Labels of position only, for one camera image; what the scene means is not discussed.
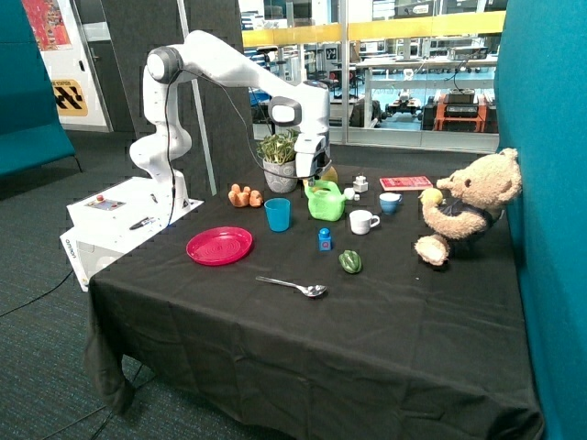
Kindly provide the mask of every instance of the teddy bear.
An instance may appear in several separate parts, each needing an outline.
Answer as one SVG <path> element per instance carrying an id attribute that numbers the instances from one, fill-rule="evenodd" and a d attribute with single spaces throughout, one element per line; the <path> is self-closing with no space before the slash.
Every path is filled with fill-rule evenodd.
<path id="1" fill-rule="evenodd" d="M 240 186 L 236 183 L 230 187 L 228 200 L 237 208 L 244 208 L 249 205 L 253 208 L 258 208 L 263 204 L 263 198 L 259 191 L 251 190 L 249 186 L 245 186 L 241 191 Z"/>
<path id="2" fill-rule="evenodd" d="M 462 170 L 437 182 L 449 190 L 453 203 L 441 205 L 436 189 L 420 195 L 426 224 L 435 234 L 423 236 L 414 245 L 417 254 L 433 266 L 443 266 L 459 243 L 476 241 L 501 217 L 503 210 L 522 192 L 522 174 L 517 151 L 502 151 L 475 160 Z"/>

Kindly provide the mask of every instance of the red plate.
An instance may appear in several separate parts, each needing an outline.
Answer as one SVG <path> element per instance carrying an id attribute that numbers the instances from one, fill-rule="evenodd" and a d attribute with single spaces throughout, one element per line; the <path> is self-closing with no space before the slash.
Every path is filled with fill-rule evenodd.
<path id="1" fill-rule="evenodd" d="M 221 226 L 208 229 L 192 238 L 185 250 L 196 263 L 222 266 L 245 257 L 253 244 L 253 236 L 240 227 Z"/>

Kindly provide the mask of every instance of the small blue cup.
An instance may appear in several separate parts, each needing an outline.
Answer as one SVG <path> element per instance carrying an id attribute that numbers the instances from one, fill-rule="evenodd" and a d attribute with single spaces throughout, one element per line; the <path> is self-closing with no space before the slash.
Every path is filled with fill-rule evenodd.
<path id="1" fill-rule="evenodd" d="M 401 194 L 384 192 L 379 196 L 379 205 L 384 214 L 393 214 L 403 199 Z"/>
<path id="2" fill-rule="evenodd" d="M 265 202 L 269 229 L 273 232 L 283 232 L 289 229 L 291 211 L 292 204 L 287 199 L 270 199 Z"/>

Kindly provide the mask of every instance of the teal chair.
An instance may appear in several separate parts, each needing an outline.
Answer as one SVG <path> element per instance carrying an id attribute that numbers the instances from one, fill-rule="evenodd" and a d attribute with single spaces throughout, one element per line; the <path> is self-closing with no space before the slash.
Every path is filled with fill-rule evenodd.
<path id="1" fill-rule="evenodd" d="M 0 2 L 0 176 L 75 155 L 21 0 Z"/>
<path id="2" fill-rule="evenodd" d="M 500 148 L 519 151 L 508 209 L 548 440 L 587 438 L 587 3 L 510 0 L 495 78 Z"/>

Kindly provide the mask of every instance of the poster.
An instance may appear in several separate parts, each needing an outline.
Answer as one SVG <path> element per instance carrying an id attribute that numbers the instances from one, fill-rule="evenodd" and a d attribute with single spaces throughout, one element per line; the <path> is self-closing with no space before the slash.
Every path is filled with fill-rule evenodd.
<path id="1" fill-rule="evenodd" d="M 72 48 L 58 0 L 22 0 L 39 50 Z"/>

